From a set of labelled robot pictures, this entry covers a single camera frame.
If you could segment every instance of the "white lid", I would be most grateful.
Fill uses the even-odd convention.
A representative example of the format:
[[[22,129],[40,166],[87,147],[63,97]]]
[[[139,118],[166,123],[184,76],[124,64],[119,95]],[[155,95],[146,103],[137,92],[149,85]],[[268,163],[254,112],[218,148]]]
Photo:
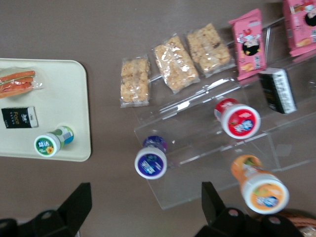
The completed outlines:
[[[41,153],[41,152],[38,150],[38,148],[37,148],[37,143],[38,143],[38,141],[39,141],[41,138],[47,139],[47,140],[51,143],[51,145],[52,145],[52,147],[53,147],[53,152],[52,152],[52,153],[45,155],[45,154]],[[42,156],[42,157],[52,157],[52,156],[55,155],[57,152],[59,152],[59,150],[60,150],[60,141],[59,141],[59,139],[58,139],[54,134],[46,133],[46,134],[44,134],[44,135],[38,136],[38,137],[35,139],[35,141],[34,141],[34,149],[35,149],[35,151],[36,151],[40,156]]]
[[[146,179],[158,179],[167,170],[167,158],[164,152],[155,147],[142,148],[136,155],[135,169]]]
[[[233,134],[230,130],[229,130],[229,125],[228,125],[228,121],[231,118],[231,116],[237,112],[238,110],[249,110],[255,117],[256,122],[254,123],[251,131],[249,133],[247,133],[246,135],[236,135]],[[236,139],[247,139],[249,137],[252,137],[260,128],[260,124],[261,124],[261,118],[259,113],[252,107],[244,105],[244,104],[236,104],[231,106],[230,108],[226,109],[223,113],[222,113],[222,117],[221,117],[221,124],[222,124],[222,128],[223,130],[231,137],[236,138]]]
[[[269,209],[261,210],[252,204],[251,196],[252,196],[252,193],[255,189],[257,189],[258,187],[260,187],[261,185],[264,185],[264,184],[274,184],[274,185],[278,186],[282,190],[283,196],[282,196],[281,200],[277,199],[278,203],[275,206],[270,207],[270,206],[266,205],[266,203],[263,203],[265,205],[264,208],[269,207]],[[274,214],[276,212],[279,212],[285,208],[285,206],[287,205],[287,203],[289,201],[288,189],[278,178],[276,178],[272,174],[254,175],[253,177],[251,177],[250,179],[248,179],[244,183],[244,185],[241,189],[241,192],[242,192],[242,196],[243,196],[247,206],[250,209],[252,209],[253,211],[260,213],[260,214]]]

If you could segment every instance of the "table surface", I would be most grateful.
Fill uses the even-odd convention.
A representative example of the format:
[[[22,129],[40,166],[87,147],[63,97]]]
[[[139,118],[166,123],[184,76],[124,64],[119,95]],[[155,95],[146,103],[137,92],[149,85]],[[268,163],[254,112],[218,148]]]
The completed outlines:
[[[161,210],[134,169],[138,120],[131,108],[120,108],[121,60],[151,53],[173,33],[209,22],[231,41],[227,21],[255,8],[264,25],[282,16],[281,3],[262,0],[2,1],[1,57],[71,59],[86,68],[92,154],[85,162],[1,157],[0,218],[27,221],[61,204],[81,182],[91,182],[93,208],[83,237],[194,236],[206,224],[200,199]],[[310,163],[279,174],[291,194],[289,208],[316,214],[315,168]],[[245,207],[238,187],[220,195]]]

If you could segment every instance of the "packaged sausage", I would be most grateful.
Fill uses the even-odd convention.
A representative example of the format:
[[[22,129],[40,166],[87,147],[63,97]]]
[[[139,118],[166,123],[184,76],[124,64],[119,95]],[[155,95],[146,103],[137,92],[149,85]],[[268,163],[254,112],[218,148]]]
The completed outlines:
[[[154,53],[164,82],[174,94],[200,81],[193,61],[179,36],[174,35],[163,44],[156,46]]]
[[[291,56],[316,49],[316,2],[283,0],[283,14]]]
[[[150,64],[147,56],[123,59],[120,84],[121,108],[149,105]]]
[[[10,67],[0,70],[0,98],[42,88],[34,68]]]
[[[248,78],[267,67],[262,40],[261,12],[255,9],[229,21],[233,28],[237,55],[238,80]]]

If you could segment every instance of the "rice cracker bar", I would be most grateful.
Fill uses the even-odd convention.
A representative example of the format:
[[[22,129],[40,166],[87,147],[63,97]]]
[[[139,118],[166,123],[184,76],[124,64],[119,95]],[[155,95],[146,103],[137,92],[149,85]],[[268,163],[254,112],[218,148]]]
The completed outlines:
[[[202,72],[207,75],[214,69],[229,63],[231,56],[214,26],[207,26],[187,35],[190,54]]]
[[[123,63],[120,95],[123,102],[142,103],[149,96],[149,62],[136,58]]]
[[[164,81],[174,93],[199,82],[198,72],[178,36],[158,45],[154,52]]]

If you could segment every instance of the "yogurt cup with sunflower label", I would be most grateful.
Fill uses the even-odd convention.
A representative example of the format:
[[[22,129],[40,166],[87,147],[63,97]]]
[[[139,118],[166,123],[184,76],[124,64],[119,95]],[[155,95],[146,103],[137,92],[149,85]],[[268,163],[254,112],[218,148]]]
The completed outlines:
[[[55,131],[38,136],[34,141],[35,151],[42,157],[52,157],[74,139],[73,131],[60,126]]]

